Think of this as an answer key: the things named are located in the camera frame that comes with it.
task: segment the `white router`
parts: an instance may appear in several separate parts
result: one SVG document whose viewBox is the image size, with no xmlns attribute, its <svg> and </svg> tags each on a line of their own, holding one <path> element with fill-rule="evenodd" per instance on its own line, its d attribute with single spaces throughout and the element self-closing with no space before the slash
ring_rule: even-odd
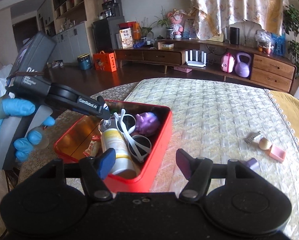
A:
<svg viewBox="0 0 299 240">
<path fill-rule="evenodd" d="M 190 50 L 190 60 L 189 60 L 189 52 L 185 51 L 185 62 L 187 66 L 193 67 L 205 67 L 206 66 L 206 53 L 204 51 L 201 52 L 201 61 L 199 61 L 199 51 L 195 51 L 195 60 L 193 60 L 193 51 Z"/>
</svg>

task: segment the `quilted mattress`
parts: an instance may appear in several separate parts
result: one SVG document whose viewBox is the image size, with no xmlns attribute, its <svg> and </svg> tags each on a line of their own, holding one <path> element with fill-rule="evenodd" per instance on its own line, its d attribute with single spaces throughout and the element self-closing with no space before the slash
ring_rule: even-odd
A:
<svg viewBox="0 0 299 240">
<path fill-rule="evenodd" d="M 299 145 L 268 90 L 216 81 L 157 78 L 140 82 L 126 101 L 169 106 L 173 112 L 172 137 L 152 192 L 174 191 L 179 195 L 186 185 L 175 163 L 178 148 L 222 164 L 229 159 L 254 157 L 259 161 L 258 173 L 289 197 L 292 215 L 284 233 L 299 239 Z M 256 143 L 244 141 L 250 132 L 259 130 L 287 151 L 282 164 Z M 223 183 L 212 180 L 210 190 Z"/>
</svg>

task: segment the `pink stuffed toy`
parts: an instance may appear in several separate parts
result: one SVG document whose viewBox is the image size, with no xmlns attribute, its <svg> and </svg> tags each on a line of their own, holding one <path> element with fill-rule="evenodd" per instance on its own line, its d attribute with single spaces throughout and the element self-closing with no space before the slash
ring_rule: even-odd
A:
<svg viewBox="0 0 299 240">
<path fill-rule="evenodd" d="M 171 20 L 171 28 L 174 30 L 175 38 L 181 38 L 181 32 L 184 30 L 183 26 L 180 23 L 183 20 L 183 14 L 176 9 L 173 9 L 173 13 L 169 13 Z"/>
</svg>

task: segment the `black speaker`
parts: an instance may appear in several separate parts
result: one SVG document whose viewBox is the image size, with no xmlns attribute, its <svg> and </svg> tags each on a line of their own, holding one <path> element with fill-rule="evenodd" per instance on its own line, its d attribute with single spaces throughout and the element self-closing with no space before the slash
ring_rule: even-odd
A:
<svg viewBox="0 0 299 240">
<path fill-rule="evenodd" d="M 239 45 L 240 44 L 240 29 L 230 27 L 230 43 Z"/>
</svg>

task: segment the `wooden tv stand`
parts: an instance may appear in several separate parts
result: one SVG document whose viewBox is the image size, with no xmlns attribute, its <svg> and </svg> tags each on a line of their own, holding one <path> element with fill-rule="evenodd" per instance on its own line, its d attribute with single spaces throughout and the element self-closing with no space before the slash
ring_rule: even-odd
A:
<svg viewBox="0 0 299 240">
<path fill-rule="evenodd" d="M 143 63 L 159 64 L 165 66 L 178 66 L 193 70 L 213 73 L 226 78 L 242 80 L 269 89 L 290 92 L 296 74 L 295 65 L 287 58 L 266 55 L 255 48 L 242 45 L 233 45 L 226 42 L 202 41 L 189 39 L 162 40 L 161 42 L 173 42 L 174 49 L 158 50 L 149 48 L 140 49 L 118 49 L 115 51 L 117 60 L 137 61 Z M 249 53 L 252 56 L 251 74 L 242 78 L 232 73 L 223 72 L 220 64 L 207 64 L 206 67 L 192 67 L 185 64 L 185 51 L 189 49 L 203 50 L 203 45 L 218 46 L 228 49 L 232 54 L 239 51 Z"/>
</svg>

